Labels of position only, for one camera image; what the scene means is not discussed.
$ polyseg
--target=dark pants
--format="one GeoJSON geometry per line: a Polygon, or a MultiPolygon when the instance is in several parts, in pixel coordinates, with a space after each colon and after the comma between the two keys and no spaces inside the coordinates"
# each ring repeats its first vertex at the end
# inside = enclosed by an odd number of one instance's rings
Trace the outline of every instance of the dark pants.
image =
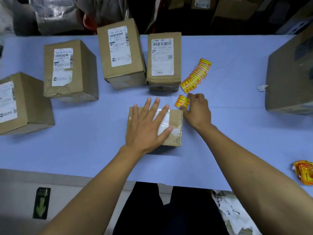
{"type": "Polygon", "coordinates": [[[136,182],[117,220],[113,235],[229,235],[211,195],[205,189],[173,187],[163,205],[155,183],[136,182]]]}

